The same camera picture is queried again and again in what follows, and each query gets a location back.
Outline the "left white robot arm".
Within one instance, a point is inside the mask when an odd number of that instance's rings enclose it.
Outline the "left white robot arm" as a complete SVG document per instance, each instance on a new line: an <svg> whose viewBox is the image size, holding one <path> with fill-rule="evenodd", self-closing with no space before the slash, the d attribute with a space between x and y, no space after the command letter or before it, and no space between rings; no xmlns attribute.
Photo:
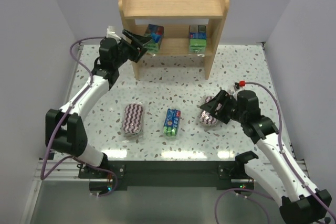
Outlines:
<svg viewBox="0 0 336 224"><path fill-rule="evenodd" d="M89 70L89 78L80 91L59 109L50 109L45 116L47 151L68 154L88 166L108 169L108 158L88 143L84 120L119 77L119 68L127 61L139 62L146 54L150 37L123 30L123 37L107 30L100 41L98 57Z"/></svg>

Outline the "green sponge pack white label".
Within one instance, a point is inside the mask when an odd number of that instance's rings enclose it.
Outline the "green sponge pack white label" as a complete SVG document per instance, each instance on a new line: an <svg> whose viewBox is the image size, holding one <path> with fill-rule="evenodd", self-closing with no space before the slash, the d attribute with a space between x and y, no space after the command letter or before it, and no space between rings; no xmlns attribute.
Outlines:
<svg viewBox="0 0 336 224"><path fill-rule="evenodd" d="M190 25L189 27L189 52L203 54L207 46L206 26Z"/></svg>

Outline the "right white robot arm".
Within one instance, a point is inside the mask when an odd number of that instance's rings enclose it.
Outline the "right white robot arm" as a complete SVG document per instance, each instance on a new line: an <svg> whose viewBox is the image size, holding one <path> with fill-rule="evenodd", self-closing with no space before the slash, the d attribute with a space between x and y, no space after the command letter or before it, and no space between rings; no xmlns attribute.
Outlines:
<svg viewBox="0 0 336 224"><path fill-rule="evenodd" d="M262 115L255 92L222 90L201 105L201 109L225 124L229 121L240 123L244 134L268 158L273 171L263 167L252 151L237 155L236 164L278 204L285 223L313 223L326 217L331 195L326 189L319 189L299 167L282 143L273 120Z"/></svg>

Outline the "purple wavy sponge pack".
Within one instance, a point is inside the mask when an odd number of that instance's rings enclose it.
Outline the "purple wavy sponge pack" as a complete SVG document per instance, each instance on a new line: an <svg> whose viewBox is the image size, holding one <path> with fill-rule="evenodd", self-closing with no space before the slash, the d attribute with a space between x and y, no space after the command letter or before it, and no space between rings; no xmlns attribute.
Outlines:
<svg viewBox="0 0 336 224"><path fill-rule="evenodd" d="M121 131L127 138L136 137L143 132L144 106L139 103L130 103L124 109Z"/></svg>
<svg viewBox="0 0 336 224"><path fill-rule="evenodd" d="M198 121L203 127L215 127L218 124L218 119L210 115L210 113L205 110L201 110Z"/></svg>

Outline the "green sponge pack dark label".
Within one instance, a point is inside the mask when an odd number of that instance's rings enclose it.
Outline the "green sponge pack dark label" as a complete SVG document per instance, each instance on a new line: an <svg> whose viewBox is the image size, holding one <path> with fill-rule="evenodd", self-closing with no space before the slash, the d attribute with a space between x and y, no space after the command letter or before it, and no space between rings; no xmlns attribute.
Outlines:
<svg viewBox="0 0 336 224"><path fill-rule="evenodd" d="M148 24L144 37L151 40L145 45L146 49L153 54L159 52L164 37L164 27L159 25Z"/></svg>

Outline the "green heavy duty sponge pack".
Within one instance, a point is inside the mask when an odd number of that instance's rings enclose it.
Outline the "green heavy duty sponge pack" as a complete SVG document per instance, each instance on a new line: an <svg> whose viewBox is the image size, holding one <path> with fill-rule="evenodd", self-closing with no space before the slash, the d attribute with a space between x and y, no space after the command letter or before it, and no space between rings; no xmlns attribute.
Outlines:
<svg viewBox="0 0 336 224"><path fill-rule="evenodd" d="M181 111L178 109L168 109L163 125L163 133L167 137L176 137L179 131Z"/></svg>

